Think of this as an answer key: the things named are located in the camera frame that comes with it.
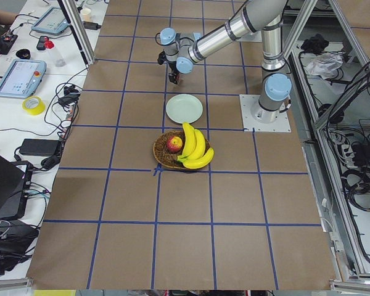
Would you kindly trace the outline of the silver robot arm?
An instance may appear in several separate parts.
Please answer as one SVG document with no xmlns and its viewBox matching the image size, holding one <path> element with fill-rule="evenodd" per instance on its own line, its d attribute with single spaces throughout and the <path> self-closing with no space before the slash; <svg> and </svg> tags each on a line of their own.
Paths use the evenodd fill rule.
<svg viewBox="0 0 370 296">
<path fill-rule="evenodd" d="M 282 14 L 285 1 L 245 1 L 224 24 L 206 35 L 178 33 L 164 28 L 155 35 L 163 47 L 158 64 L 168 64 L 169 81 L 177 84 L 180 74 L 190 73 L 194 65 L 249 33 L 261 33 L 263 43 L 262 92 L 251 106 L 252 117 L 260 123 L 274 122 L 280 113 L 288 111 L 292 82 L 283 72 L 286 59 L 282 49 Z"/>
</svg>

